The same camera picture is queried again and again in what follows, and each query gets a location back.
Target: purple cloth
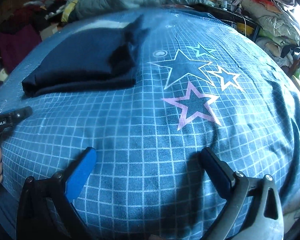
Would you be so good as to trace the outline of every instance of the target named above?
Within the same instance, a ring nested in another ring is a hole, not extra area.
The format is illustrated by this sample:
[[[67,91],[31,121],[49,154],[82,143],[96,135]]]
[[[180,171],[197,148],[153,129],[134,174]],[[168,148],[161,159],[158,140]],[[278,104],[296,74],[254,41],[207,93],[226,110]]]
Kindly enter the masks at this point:
[[[6,71],[12,72],[40,42],[39,34],[30,24],[13,35],[0,33],[0,53]]]

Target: bottle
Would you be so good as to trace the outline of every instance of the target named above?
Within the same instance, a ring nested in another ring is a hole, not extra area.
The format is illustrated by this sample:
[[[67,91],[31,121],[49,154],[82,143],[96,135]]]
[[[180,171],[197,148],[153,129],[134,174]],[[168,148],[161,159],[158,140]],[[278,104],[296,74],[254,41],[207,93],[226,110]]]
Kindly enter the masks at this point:
[[[223,8],[226,11],[227,6],[228,6],[228,1],[227,0],[222,0],[221,1],[221,8]]]

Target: bed sheet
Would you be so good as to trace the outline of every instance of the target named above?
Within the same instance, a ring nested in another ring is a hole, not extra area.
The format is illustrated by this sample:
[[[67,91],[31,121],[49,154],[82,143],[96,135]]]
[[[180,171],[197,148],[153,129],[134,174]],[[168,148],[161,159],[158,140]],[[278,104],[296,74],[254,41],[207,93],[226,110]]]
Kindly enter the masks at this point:
[[[24,97],[21,81],[66,37],[141,14],[150,33],[133,88]],[[74,206],[97,237],[199,239],[225,204],[199,165],[203,147],[247,176],[272,174],[282,204],[300,188],[297,88],[209,14],[147,8],[71,24],[0,87],[0,112],[24,106],[32,116],[3,134],[4,187],[18,199],[26,177],[50,177],[94,147],[97,163]]]

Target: black folded garment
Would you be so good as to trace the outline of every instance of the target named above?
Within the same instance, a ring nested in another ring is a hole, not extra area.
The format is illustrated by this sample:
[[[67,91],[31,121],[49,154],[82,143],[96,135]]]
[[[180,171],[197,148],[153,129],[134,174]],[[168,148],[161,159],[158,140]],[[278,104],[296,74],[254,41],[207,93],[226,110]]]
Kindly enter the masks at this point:
[[[72,34],[22,81],[27,96],[53,92],[113,90],[136,83],[138,55],[148,33],[143,17],[124,28],[94,28]]]

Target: screw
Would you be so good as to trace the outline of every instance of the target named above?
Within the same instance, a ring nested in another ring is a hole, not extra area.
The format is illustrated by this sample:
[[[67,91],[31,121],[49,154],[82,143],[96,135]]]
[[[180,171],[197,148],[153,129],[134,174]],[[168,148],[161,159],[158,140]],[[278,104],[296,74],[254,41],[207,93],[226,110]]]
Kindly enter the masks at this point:
[[[234,174],[239,177],[242,178],[244,176],[244,174],[242,173],[242,171],[235,171]]]
[[[272,176],[269,175],[269,174],[266,175],[266,179],[269,180],[269,181],[273,180],[273,179],[272,179]]]
[[[29,176],[28,178],[26,178],[26,183],[30,183],[30,182],[32,182],[32,181],[33,181],[33,179],[34,179],[34,177],[32,177],[32,176]]]
[[[60,179],[62,177],[62,172],[58,171],[54,174],[54,177]]]

